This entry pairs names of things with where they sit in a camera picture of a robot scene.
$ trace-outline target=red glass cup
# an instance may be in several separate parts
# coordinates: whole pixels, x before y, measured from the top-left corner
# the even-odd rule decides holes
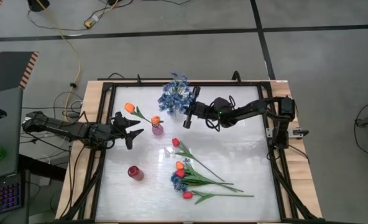
[[[127,170],[127,174],[129,174],[129,177],[138,181],[144,178],[144,173],[136,166],[131,166],[129,170]]]

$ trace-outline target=small vase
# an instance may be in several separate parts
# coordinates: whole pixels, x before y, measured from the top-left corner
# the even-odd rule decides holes
[[[163,126],[162,125],[152,125],[152,133],[156,136],[163,134]]]

